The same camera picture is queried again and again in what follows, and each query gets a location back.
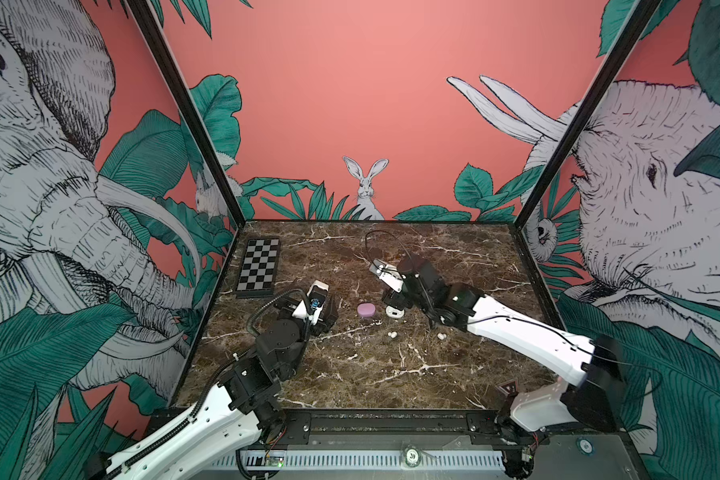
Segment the white earbuds charging case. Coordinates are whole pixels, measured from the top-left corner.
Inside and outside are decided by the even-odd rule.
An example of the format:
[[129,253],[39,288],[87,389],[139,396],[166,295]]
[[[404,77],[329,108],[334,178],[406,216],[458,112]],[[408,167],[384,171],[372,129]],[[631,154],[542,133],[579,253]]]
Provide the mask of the white earbuds charging case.
[[405,315],[405,311],[397,309],[393,306],[387,306],[385,308],[385,314],[387,317],[392,319],[401,319]]

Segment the purple earbuds charging case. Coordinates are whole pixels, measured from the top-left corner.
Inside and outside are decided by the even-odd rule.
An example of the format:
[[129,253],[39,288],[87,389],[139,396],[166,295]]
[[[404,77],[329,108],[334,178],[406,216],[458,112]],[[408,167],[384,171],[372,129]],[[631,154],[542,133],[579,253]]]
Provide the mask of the purple earbuds charging case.
[[357,306],[357,314],[363,319],[375,318],[377,308],[373,303],[364,302]]

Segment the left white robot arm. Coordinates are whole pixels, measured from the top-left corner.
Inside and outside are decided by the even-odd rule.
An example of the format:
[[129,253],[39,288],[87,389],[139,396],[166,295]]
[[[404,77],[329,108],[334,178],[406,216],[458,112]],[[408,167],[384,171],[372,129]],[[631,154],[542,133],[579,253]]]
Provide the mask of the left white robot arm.
[[266,305],[277,308],[276,319],[244,354],[217,369],[197,402],[135,445],[92,455],[84,478],[188,479],[224,453],[284,434],[276,396],[296,375],[310,339],[335,324],[338,307],[318,285],[289,290]]

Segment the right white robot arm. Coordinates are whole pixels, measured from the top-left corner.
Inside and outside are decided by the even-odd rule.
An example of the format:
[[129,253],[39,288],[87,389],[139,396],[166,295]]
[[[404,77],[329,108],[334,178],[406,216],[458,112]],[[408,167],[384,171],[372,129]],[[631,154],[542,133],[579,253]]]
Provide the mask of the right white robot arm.
[[369,270],[386,286],[385,305],[397,311],[417,307],[432,327],[495,341],[556,375],[547,386],[508,395],[495,419],[505,442],[521,444],[543,430],[618,430],[626,381],[622,349],[615,339],[570,333],[519,313],[470,284],[448,284],[419,255],[396,266],[375,259]]

